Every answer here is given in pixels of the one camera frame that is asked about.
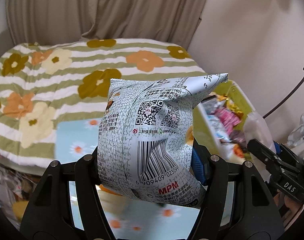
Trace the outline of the person right hand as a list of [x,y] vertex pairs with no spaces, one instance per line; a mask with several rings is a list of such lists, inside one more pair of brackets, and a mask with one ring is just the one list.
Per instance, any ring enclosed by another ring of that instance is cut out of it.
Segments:
[[282,192],[277,193],[274,197],[274,201],[277,207],[282,207],[283,205],[287,207],[287,211],[283,215],[285,218],[295,215],[302,208],[300,203],[292,200]]

